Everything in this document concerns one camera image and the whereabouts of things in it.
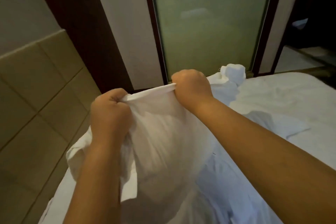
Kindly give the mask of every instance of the floor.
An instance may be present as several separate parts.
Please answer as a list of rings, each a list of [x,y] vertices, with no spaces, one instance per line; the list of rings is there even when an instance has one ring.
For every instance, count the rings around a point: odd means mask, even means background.
[[[324,66],[322,63],[317,62],[291,48],[284,46],[275,68],[275,73],[309,69]]]

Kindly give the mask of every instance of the frosted glass door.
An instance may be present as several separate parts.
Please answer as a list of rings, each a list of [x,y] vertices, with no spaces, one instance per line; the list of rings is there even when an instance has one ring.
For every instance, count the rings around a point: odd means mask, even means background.
[[[250,69],[267,0],[155,0],[168,78],[221,65]]]

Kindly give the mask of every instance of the bed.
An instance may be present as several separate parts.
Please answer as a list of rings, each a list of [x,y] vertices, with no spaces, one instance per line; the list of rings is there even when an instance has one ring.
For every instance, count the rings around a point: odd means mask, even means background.
[[[281,73],[247,79],[230,107],[284,114],[306,122],[310,129],[289,141],[336,169],[336,90],[303,73]],[[75,187],[70,171],[63,177],[39,224],[61,224]]]

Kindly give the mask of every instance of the white wall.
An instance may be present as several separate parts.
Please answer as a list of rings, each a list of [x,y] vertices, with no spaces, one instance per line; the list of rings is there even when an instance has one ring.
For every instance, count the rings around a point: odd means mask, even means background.
[[[278,51],[294,3],[295,0],[279,0],[259,73],[268,73],[271,71],[275,55]]]
[[[44,0],[0,0],[0,56],[60,29]]]
[[[146,0],[100,0],[133,88],[163,85]]]

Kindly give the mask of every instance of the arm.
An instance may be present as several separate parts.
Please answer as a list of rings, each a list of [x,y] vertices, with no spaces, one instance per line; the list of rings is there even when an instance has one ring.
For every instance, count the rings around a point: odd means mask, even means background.
[[[82,165],[64,224],[120,222],[120,147],[132,113],[118,102],[127,94],[111,90],[91,105],[92,143]]]
[[[172,76],[178,101],[214,134],[284,223],[336,223],[336,171],[214,99],[205,76]]]

